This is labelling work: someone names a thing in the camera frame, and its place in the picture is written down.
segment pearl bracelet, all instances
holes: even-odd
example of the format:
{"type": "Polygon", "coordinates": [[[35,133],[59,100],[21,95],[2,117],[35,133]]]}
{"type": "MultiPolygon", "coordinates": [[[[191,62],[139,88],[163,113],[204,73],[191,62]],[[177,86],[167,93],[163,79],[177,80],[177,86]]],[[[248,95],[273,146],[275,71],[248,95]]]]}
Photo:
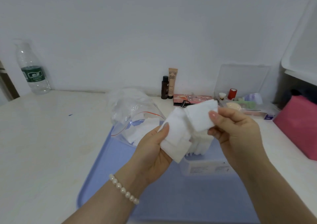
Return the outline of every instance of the pearl bracelet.
{"type": "Polygon", "coordinates": [[[126,189],[121,185],[121,183],[118,182],[118,180],[114,177],[113,174],[109,175],[109,180],[112,181],[112,183],[116,186],[117,189],[120,189],[120,192],[125,195],[127,199],[129,199],[134,204],[139,204],[139,199],[135,198],[133,195],[131,195],[130,192],[126,191],[126,189]]]}

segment left hand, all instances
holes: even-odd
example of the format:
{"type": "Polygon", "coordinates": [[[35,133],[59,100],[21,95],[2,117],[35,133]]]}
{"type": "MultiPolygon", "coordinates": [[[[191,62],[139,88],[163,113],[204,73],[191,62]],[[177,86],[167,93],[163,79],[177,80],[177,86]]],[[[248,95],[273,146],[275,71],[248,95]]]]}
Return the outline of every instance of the left hand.
{"type": "Polygon", "coordinates": [[[169,167],[172,158],[160,148],[160,143],[165,139],[169,131],[166,123],[159,132],[160,126],[147,133],[139,142],[129,164],[134,166],[146,183],[155,182],[169,167]]]}

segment forearm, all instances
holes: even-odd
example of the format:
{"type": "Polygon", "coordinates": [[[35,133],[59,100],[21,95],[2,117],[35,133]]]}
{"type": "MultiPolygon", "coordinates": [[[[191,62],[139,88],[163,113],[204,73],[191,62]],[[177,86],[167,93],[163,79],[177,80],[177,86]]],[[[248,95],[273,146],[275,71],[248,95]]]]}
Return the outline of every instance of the forearm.
{"type": "Polygon", "coordinates": [[[317,223],[295,191],[269,162],[240,175],[262,224],[317,223]]]}
{"type": "MultiPolygon", "coordinates": [[[[146,182],[136,170],[127,163],[114,175],[131,195],[139,198],[146,188],[146,182]]],[[[108,181],[63,224],[121,224],[127,221],[133,207],[134,204],[108,181]]]]}

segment red container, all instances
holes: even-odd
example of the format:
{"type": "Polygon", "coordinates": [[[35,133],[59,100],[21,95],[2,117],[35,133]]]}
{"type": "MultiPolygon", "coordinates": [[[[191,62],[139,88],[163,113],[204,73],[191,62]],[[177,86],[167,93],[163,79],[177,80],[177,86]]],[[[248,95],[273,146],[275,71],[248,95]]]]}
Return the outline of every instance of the red container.
{"type": "Polygon", "coordinates": [[[236,95],[237,95],[237,89],[230,89],[228,94],[228,99],[232,100],[236,97],[236,95]]]}
{"type": "Polygon", "coordinates": [[[273,122],[311,160],[317,161],[317,105],[292,96],[273,122]]]}

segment fingernail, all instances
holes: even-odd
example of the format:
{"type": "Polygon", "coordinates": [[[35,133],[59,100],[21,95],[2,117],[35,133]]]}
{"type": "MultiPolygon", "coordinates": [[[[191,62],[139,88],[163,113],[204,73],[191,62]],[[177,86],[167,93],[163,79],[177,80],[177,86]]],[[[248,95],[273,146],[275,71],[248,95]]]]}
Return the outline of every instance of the fingernail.
{"type": "Polygon", "coordinates": [[[214,111],[210,111],[208,114],[209,114],[209,117],[214,120],[216,120],[219,117],[219,114],[214,111]]]}

